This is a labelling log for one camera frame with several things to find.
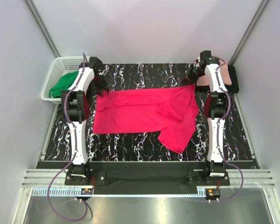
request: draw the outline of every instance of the green cloth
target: green cloth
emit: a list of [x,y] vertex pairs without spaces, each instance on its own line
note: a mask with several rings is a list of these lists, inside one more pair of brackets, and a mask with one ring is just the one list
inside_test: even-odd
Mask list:
[[62,90],[68,90],[71,85],[73,85],[76,77],[78,76],[79,71],[74,71],[67,73],[64,76],[61,76],[58,83],[52,87],[49,91],[49,97],[56,98],[61,97]]

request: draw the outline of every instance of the plastic basket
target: plastic basket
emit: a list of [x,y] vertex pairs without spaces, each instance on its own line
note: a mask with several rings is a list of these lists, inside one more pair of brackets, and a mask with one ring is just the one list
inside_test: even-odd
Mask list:
[[79,65],[83,62],[83,56],[66,56],[55,58],[46,77],[42,88],[41,98],[55,104],[61,104],[61,98],[51,98],[50,89],[56,85],[60,77],[73,71],[79,70]]

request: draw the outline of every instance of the gray wall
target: gray wall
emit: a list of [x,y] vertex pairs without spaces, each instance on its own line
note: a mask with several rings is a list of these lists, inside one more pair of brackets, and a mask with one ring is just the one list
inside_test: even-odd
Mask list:
[[22,0],[0,0],[0,224],[9,223],[52,105],[40,91],[53,56]]
[[261,163],[280,197],[280,0],[269,3],[235,66]]
[[34,0],[62,56],[104,63],[230,59],[261,0]]

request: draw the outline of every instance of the pink cloth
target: pink cloth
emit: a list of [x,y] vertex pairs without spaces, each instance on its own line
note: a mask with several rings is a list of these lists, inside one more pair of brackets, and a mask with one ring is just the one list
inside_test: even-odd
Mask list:
[[198,107],[195,86],[111,91],[97,97],[93,133],[161,131],[158,140],[182,153],[195,128]]

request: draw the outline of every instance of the red cloth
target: red cloth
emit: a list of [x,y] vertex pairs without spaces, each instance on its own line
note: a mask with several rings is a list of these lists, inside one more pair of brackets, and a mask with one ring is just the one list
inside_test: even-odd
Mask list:
[[195,86],[111,91],[97,97],[93,133],[161,131],[158,140],[182,153],[196,127]]

